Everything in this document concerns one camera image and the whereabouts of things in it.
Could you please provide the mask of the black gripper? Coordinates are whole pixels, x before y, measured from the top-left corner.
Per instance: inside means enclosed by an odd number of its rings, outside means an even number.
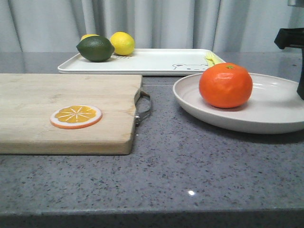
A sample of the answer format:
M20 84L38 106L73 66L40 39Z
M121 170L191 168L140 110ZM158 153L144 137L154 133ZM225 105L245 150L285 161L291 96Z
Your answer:
M280 48L302 48L302 71L297 94L304 100L304 28L281 28L274 40Z

